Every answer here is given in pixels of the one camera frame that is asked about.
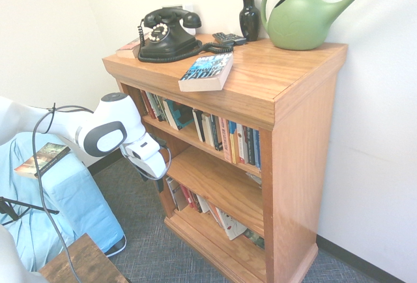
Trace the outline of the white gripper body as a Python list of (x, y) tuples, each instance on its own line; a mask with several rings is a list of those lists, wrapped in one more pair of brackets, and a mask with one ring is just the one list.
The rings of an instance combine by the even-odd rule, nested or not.
[(164, 175), (164, 158), (160, 145), (150, 135), (124, 146), (127, 159), (140, 170), (147, 172), (152, 179), (161, 179)]

